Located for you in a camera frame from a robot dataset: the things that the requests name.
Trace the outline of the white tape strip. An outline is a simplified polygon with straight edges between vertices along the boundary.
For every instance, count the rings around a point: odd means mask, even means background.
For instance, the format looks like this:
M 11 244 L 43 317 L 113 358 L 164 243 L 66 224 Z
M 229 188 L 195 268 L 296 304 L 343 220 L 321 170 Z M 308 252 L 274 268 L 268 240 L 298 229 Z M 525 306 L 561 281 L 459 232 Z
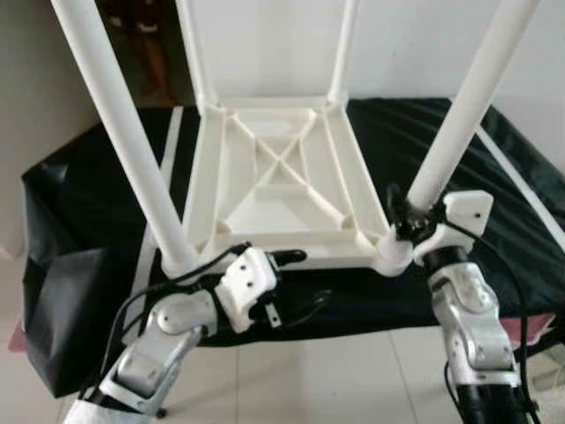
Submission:
M 481 144 L 484 145 L 485 149 L 491 153 L 493 160 L 496 161 L 497 164 L 501 166 L 501 169 L 504 170 L 504 173 L 508 175 L 508 180 L 520 191 L 522 198 L 524 198 L 526 203 L 528 203 L 534 211 L 534 214 L 536 214 L 537 218 L 542 222 L 542 226 L 549 231 L 550 237 L 554 239 L 554 243 L 565 252 L 565 230 L 562 229 L 561 224 L 558 223 L 557 219 L 550 213 L 550 210 L 545 203 L 542 202 L 536 191 L 533 190 L 533 187 L 525 181 L 525 178 L 522 177 L 519 170 L 513 165 L 503 150 L 498 147 L 495 140 L 493 140 L 493 137 L 486 131 L 484 126 L 477 126 L 475 134 L 480 138 Z
M 175 106 L 172 109 L 172 113 L 170 113 L 169 125 L 167 125 L 164 149 L 159 162 L 159 172 L 162 175 L 166 194 L 170 193 L 170 181 L 175 169 L 175 155 L 177 154 L 177 145 L 180 141 L 183 117 L 185 117 L 185 106 Z M 162 266 L 164 266 L 164 251 L 156 243 L 156 238 L 148 224 L 139 250 L 133 288 L 136 288 L 139 293 L 141 288 L 150 288 L 160 282 L 164 282 L 166 277 Z M 149 306 L 149 300 L 152 300 L 153 297 L 153 295 L 138 296 L 130 304 L 130 307 L 126 310 L 130 314 L 130 326 L 124 329 L 124 335 L 121 336 L 122 343 L 132 342 L 140 334 L 141 329 L 145 327 L 144 320 L 148 314 L 146 307 Z

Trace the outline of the red patterned cloth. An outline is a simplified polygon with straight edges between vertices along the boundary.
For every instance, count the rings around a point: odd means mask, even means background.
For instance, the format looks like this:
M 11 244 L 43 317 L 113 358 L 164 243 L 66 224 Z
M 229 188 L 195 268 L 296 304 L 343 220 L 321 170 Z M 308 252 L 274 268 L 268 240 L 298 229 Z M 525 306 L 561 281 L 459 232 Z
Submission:
M 525 342 L 526 346 L 533 346 L 540 339 L 552 331 L 556 314 L 535 314 L 525 316 L 525 326 L 522 327 L 521 316 L 503 316 L 500 318 L 506 335 L 508 335 L 511 346 L 516 350 Z
M 25 352 L 26 351 L 26 332 L 24 329 L 24 323 L 21 320 L 17 320 L 13 324 L 13 331 L 8 340 L 8 351 L 9 352 Z

